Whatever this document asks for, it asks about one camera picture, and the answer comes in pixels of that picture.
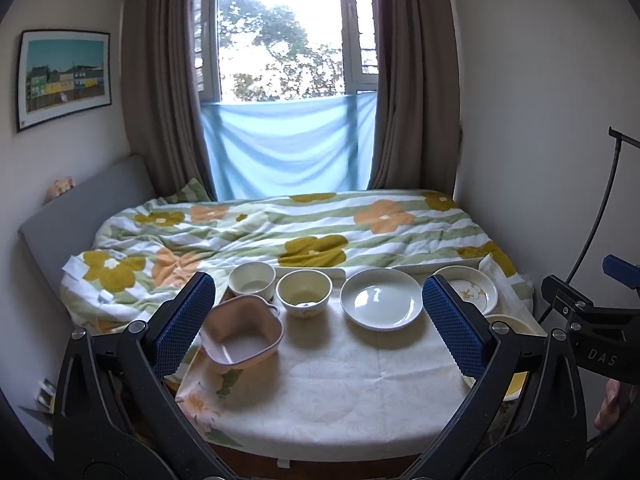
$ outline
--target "gray headboard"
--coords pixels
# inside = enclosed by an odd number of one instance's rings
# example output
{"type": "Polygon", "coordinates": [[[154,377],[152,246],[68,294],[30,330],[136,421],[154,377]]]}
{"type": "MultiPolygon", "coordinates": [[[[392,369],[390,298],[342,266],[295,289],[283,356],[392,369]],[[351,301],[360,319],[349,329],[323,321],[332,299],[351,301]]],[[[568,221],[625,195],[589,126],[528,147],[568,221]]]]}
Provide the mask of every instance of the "gray headboard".
{"type": "Polygon", "coordinates": [[[91,248],[106,219],[156,196],[142,158],[130,156],[49,202],[18,232],[59,297],[69,257],[91,248]]]}

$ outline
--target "blue cloth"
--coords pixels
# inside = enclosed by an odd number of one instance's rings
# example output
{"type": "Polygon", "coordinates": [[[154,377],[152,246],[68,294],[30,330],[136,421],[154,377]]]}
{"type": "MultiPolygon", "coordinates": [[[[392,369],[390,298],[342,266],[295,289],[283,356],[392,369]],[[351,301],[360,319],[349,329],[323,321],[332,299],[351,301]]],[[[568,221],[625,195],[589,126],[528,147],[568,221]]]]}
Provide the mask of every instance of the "blue cloth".
{"type": "Polygon", "coordinates": [[[218,200],[367,189],[376,99],[203,102],[218,200]]]}

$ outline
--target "plate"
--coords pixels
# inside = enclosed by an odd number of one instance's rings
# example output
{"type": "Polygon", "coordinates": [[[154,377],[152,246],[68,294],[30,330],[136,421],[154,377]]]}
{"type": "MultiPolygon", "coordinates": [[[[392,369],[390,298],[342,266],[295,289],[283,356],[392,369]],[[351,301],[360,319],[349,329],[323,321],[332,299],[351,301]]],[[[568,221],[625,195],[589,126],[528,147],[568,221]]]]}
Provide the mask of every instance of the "plate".
{"type": "Polygon", "coordinates": [[[422,312],[422,288],[400,270],[367,269],[344,283],[340,303],[345,314],[364,328],[399,330],[422,312]]]}
{"type": "Polygon", "coordinates": [[[498,304],[498,289],[484,272],[473,267],[449,266],[434,274],[443,276],[460,298],[473,303],[485,316],[498,304]]]}

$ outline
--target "tree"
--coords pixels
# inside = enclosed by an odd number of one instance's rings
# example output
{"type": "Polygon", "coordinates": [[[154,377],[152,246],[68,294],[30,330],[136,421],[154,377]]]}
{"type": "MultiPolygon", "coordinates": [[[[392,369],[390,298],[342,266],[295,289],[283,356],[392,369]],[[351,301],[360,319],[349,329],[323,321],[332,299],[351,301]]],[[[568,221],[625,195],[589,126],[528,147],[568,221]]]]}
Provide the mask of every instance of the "tree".
{"type": "Polygon", "coordinates": [[[341,93],[342,51],[312,45],[306,30],[286,6],[267,7],[257,0],[218,0],[219,46],[229,54],[253,34],[251,44],[263,46],[272,61],[260,74],[232,75],[241,101],[276,101],[341,93]]]}

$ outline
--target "floral duvet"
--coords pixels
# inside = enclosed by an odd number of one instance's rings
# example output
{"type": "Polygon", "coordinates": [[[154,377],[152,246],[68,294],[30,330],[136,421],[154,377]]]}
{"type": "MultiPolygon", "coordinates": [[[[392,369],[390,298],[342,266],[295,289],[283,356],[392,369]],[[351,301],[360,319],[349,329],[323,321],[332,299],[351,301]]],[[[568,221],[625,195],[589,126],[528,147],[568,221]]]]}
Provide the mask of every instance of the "floral duvet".
{"type": "MultiPolygon", "coordinates": [[[[64,267],[61,298],[72,319],[93,333],[149,320],[194,272],[216,280],[239,264],[367,267],[444,262],[491,253],[525,302],[527,284],[507,256],[450,197],[424,190],[321,193],[214,203],[199,183],[109,218],[92,250],[64,267]]],[[[199,345],[196,338],[178,383],[199,345]]]]}

